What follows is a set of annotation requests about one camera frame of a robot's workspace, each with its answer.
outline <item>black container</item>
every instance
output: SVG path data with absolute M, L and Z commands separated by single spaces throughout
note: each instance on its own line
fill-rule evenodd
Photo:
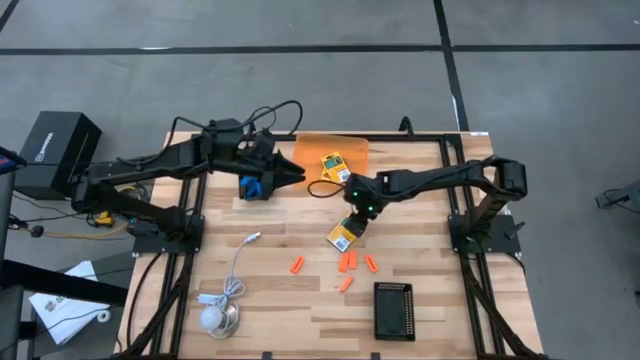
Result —
M 373 283 L 376 340 L 416 341 L 413 316 L 413 286 Z

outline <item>orange block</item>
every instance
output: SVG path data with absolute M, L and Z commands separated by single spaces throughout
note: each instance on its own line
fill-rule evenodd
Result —
M 302 268 L 302 264 L 304 264 L 304 256 L 298 256 L 296 261 L 293 262 L 293 265 L 291 265 L 291 269 L 289 269 L 289 271 L 291 271 L 292 274 L 297 274 L 300 271 L 300 268 Z
M 345 292 L 347 291 L 347 289 L 349 288 L 349 286 L 351 286 L 351 283 L 353 282 L 353 276 L 349 276 L 347 278 L 347 280 L 344 281 L 344 283 L 342 283 L 342 286 L 340 287 L 340 292 Z
M 349 269 L 355 270 L 358 267 L 358 253 L 355 250 L 349 251 Z
M 347 267 L 349 267 L 349 259 L 349 253 L 342 253 L 342 255 L 340 255 L 340 267 L 338 268 L 338 271 L 347 272 Z
M 365 255 L 364 256 L 364 262 L 369 267 L 369 271 L 378 272 L 378 264 L 376 264 L 376 261 L 373 260 L 373 256 Z

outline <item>wooden tabletop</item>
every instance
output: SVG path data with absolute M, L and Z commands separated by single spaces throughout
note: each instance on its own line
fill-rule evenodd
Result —
M 184 141 L 190 134 L 176 133 L 175 139 Z M 467 160 L 493 153 L 484 134 L 463 133 L 462 139 Z M 436 143 L 371 142 L 369 147 L 369 176 L 381 170 L 422 171 L 442 166 Z M 293 158 L 294 142 L 278 143 L 278 148 Z M 173 179 L 158 179 L 152 202 L 177 204 L 180 186 Z M 325 240 L 350 211 L 341 196 L 316 199 L 304 188 L 289 186 L 277 190 L 269 201 L 246 202 L 238 198 L 237 188 L 235 175 L 216 172 L 207 180 L 206 232 L 193 267 L 180 358 L 259 358 L 263 351 L 273 352 L 275 359 L 370 358 L 372 352 L 380 352 L 383 359 L 475 358 L 459 260 L 450 246 L 446 191 L 422 193 L 387 206 L 352 245 L 361 256 L 373 255 L 380 270 L 369 272 L 360 256 L 357 270 L 343 274 L 338 272 L 340 253 Z M 195 186 L 191 189 L 193 197 Z M 481 200 L 478 191 L 474 199 Z M 237 247 L 257 231 L 262 237 L 243 248 L 235 269 L 247 286 L 238 300 L 238 331 L 226 340 L 213 339 L 200 328 L 203 306 L 196 297 L 221 293 Z M 289 268 L 300 255 L 305 257 L 304 266 L 297 276 L 291 275 Z M 123 344 L 133 290 L 152 257 L 147 254 L 136 261 L 120 326 Z M 499 310 L 525 344 L 542 352 L 522 269 L 506 255 L 487 258 Z M 134 336 L 156 310 L 166 259 L 163 255 L 157 261 L 143 284 L 134 313 Z M 355 280 L 346 293 L 340 293 L 348 275 Z M 374 339 L 375 281 L 413 284 L 415 342 Z M 487 317 L 481 313 L 485 339 L 490 339 Z M 163 352 L 168 351 L 173 313 L 167 319 Z M 490 341 L 485 342 L 491 351 Z

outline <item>gray floor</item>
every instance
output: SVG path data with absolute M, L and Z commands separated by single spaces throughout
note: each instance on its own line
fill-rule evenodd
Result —
M 8 0 L 0 0 L 6 6 Z M 640 43 L 636 0 L 449 0 L 454 44 Z M 21 0 L 0 47 L 438 43 L 431 1 Z M 543 345 L 565 359 L 640 350 L 636 215 L 594 196 L 640 178 L 640 52 L 456 54 L 471 130 L 528 167 L 511 206 Z M 170 119 L 244 118 L 294 98 L 305 130 L 455 130 L 442 54 L 0 57 L 0 143 L 19 149 L 40 110 L 80 110 L 105 131 L 98 158 L 158 149 Z M 279 114 L 278 129 L 294 114 Z M 17 202 L 18 216 L 37 217 Z M 51 223 L 77 228 L 77 220 Z M 58 269 L 130 240 L 9 239 L 7 257 Z M 114 334 L 95 342 L 112 344 Z M 73 358 L 64 354 L 62 357 Z

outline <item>black box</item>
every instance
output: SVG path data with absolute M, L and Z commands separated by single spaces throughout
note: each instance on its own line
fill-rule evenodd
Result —
M 41 111 L 20 156 L 14 189 L 36 200 L 71 197 L 70 180 L 91 162 L 102 131 L 81 112 Z

